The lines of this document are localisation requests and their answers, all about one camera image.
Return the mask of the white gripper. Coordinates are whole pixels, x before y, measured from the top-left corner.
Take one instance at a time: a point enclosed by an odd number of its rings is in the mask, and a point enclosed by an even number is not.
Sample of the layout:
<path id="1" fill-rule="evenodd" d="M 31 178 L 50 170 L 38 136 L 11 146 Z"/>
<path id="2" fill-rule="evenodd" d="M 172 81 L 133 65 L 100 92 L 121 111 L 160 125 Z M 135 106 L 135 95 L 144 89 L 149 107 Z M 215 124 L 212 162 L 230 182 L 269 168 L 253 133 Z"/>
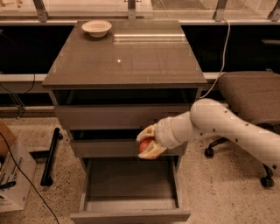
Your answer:
<path id="1" fill-rule="evenodd" d="M 153 140 L 144 152 L 139 152 L 138 156 L 142 159 L 152 160 L 159 157 L 166 148 L 174 149 L 180 146 L 182 142 L 176 138 L 172 127 L 172 123 L 176 123 L 178 120 L 177 116 L 169 116 L 142 130 L 136 137 L 139 143 L 149 137 L 155 137 L 156 141 Z"/>

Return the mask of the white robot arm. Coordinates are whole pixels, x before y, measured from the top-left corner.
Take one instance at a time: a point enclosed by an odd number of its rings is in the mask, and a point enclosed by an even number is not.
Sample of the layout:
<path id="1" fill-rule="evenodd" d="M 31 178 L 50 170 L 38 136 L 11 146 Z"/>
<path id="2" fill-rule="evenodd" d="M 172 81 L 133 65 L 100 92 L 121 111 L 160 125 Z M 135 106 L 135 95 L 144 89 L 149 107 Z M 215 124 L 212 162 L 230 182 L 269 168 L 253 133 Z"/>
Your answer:
<path id="1" fill-rule="evenodd" d="M 243 121 L 212 99 L 200 99 L 189 111 L 159 120 L 141 131 L 136 140 L 152 139 L 139 157 L 153 159 L 185 142 L 212 136 L 230 140 L 280 174 L 280 135 Z"/>

